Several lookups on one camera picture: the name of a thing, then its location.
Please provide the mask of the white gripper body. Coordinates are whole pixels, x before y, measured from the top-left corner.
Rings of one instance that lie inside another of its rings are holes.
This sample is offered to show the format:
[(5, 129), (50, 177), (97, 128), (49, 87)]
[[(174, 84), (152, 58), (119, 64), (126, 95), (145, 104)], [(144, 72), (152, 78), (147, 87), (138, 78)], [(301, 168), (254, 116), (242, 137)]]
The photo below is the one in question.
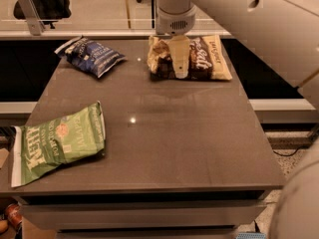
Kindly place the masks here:
[(190, 0), (157, 0), (159, 29), (170, 35), (183, 35), (195, 22), (196, 6)]

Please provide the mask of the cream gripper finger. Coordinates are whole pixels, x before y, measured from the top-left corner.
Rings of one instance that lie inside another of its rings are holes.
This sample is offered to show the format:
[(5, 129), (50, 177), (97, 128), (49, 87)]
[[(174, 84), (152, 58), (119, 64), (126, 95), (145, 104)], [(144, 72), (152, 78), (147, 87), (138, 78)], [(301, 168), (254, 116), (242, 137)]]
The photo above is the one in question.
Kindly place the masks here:
[(174, 74), (178, 79), (185, 79), (188, 75), (189, 43), (190, 39), (186, 35), (173, 36), (167, 43)]

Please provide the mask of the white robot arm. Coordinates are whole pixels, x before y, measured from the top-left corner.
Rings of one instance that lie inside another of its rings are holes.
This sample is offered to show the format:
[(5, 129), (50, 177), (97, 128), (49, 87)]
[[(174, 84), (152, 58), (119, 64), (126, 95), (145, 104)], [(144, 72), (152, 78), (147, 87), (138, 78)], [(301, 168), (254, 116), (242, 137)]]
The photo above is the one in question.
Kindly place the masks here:
[[(159, 25), (201, 9), (319, 110), (318, 0), (157, 0)], [(281, 191), (269, 239), (319, 239), (319, 140)]]

